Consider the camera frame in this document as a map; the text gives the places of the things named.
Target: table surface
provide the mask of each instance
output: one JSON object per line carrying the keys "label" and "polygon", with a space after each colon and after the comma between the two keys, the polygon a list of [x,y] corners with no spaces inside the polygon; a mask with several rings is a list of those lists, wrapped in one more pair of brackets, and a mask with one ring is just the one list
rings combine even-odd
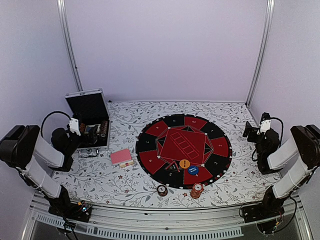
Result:
{"label": "table surface", "polygon": [[[279,174],[262,175],[251,160],[253,143],[242,137],[246,121],[256,125],[243,103],[212,102],[111,102],[110,141],[98,157],[73,155],[70,172],[53,173],[53,179],[66,187],[70,198],[94,203],[147,208],[199,208],[231,206],[262,200],[266,189],[280,180]],[[227,172],[213,184],[204,187],[200,198],[190,191],[168,187],[159,196],[158,182],[141,168],[135,146],[142,129],[157,118],[172,114],[190,114],[205,118],[219,126],[232,146],[232,161]],[[134,165],[113,166],[110,153],[130,149]]]}

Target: aluminum frame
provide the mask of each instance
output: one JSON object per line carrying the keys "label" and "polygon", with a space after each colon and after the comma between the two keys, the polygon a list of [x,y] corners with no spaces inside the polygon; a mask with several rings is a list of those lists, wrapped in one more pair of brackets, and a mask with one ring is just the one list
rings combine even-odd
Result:
{"label": "aluminum frame", "polygon": [[[298,234],[300,234],[302,240],[312,240],[313,237],[310,226],[299,196],[295,195],[294,199],[297,201],[295,219],[298,225]],[[121,232],[121,234],[133,234],[135,235],[135,239],[138,239],[137,236],[142,236],[140,239],[143,239],[143,236],[148,235],[154,236],[154,238],[156,238],[156,236],[163,236],[164,239],[170,240],[178,239],[178,236],[181,235],[197,235],[199,239],[199,235],[232,231],[237,228],[273,219],[268,218],[257,222],[245,223],[244,219],[239,216],[240,207],[241,205],[190,209],[157,209],[125,207],[101,203],[92,206],[92,215],[89,223],[73,220],[71,220],[71,222],[76,223],[75,231],[77,233],[101,238],[119,239],[105,234],[108,234],[108,232],[115,234],[118,232],[119,234],[119,232]],[[30,239],[35,221],[62,228],[61,222],[63,222],[63,219],[49,214],[48,208],[48,201],[44,199],[42,194],[36,193],[28,210],[22,240]],[[290,215],[294,212],[295,204],[290,199],[286,200],[284,209],[284,215]]]}
{"label": "aluminum frame", "polygon": [[256,62],[253,79],[250,85],[249,93],[246,98],[245,104],[250,108],[255,91],[257,88],[257,84],[259,81],[259,76],[261,73],[262,64],[264,61],[264,56],[267,48],[268,38],[269,38],[269,32],[271,29],[271,23],[272,23],[272,17],[274,14],[274,6],[275,6],[275,0],[268,0],[267,7],[266,7],[266,13],[265,13],[265,20],[264,20],[264,28],[263,28],[263,35],[262,35],[262,41],[260,46],[260,51],[258,55],[258,59]]}
{"label": "aluminum frame", "polygon": [[68,21],[67,21],[65,0],[57,0],[57,5],[58,5],[58,11],[59,11],[59,17],[60,17],[63,38],[64,38],[64,42],[65,42],[65,47],[66,47],[66,51],[67,51],[68,58],[70,61],[70,66],[72,69],[72,74],[73,74],[75,86],[76,86],[76,89],[80,92],[80,91],[83,91],[84,89],[82,87],[74,50],[73,50],[72,44],[71,44],[71,37],[70,37],[70,31],[69,31],[69,26],[68,26]]}

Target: black segment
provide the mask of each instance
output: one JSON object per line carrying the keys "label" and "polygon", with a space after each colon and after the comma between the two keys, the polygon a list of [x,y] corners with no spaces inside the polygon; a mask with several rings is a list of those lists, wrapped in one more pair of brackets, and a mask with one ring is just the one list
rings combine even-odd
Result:
{"label": "black segment", "polygon": [[136,144],[136,153],[157,150],[156,138],[148,133],[141,134]]}
{"label": "black segment", "polygon": [[178,127],[185,125],[185,115],[176,114],[172,116],[167,116],[162,119],[168,127]]}
{"label": "black segment", "polygon": [[217,139],[225,136],[224,131],[212,122],[207,122],[200,131],[207,133],[209,139]]}
{"label": "black segment", "polygon": [[228,157],[215,155],[211,153],[210,157],[205,162],[205,168],[216,177],[219,174],[224,174],[224,170],[228,169],[227,165],[230,163]]}
{"label": "black segment", "polygon": [[161,184],[169,184],[169,187],[179,188],[184,186],[184,171],[174,172],[168,171],[166,168],[169,166],[169,163],[163,165],[152,178]]}

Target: poker chip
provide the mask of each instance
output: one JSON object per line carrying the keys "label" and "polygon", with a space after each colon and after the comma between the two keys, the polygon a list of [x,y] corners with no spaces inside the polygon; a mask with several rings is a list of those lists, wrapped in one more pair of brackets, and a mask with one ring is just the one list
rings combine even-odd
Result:
{"label": "poker chip", "polygon": [[156,191],[158,192],[159,196],[165,197],[168,194],[168,189],[165,185],[159,185],[156,188]]}
{"label": "poker chip", "polygon": [[188,173],[191,175],[197,175],[199,173],[199,168],[197,166],[190,166],[188,168]]}
{"label": "poker chip", "polygon": [[182,159],[179,163],[180,167],[183,169],[187,169],[188,167],[190,167],[190,162],[187,159]]}

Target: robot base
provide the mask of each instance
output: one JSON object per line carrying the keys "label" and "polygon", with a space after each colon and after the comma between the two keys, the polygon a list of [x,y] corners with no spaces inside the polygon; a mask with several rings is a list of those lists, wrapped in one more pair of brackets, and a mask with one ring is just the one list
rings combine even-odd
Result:
{"label": "robot base", "polygon": [[[62,217],[61,214],[57,211],[57,209],[52,207],[52,206],[50,206],[48,212],[50,214],[52,214],[52,215],[56,215],[56,216]],[[92,208],[89,208],[87,212],[82,212],[81,211],[79,213],[79,215],[77,215],[77,216],[72,216],[72,217],[65,216],[65,218],[76,220],[76,221],[80,221],[80,222],[84,222],[84,223],[88,223],[89,219],[91,217],[91,212],[92,212]]]}
{"label": "robot base", "polygon": [[282,206],[270,210],[265,210],[261,206],[261,204],[245,206],[241,210],[245,223],[251,223],[263,219],[268,219],[276,217],[280,214],[283,215],[285,213],[285,210]]}

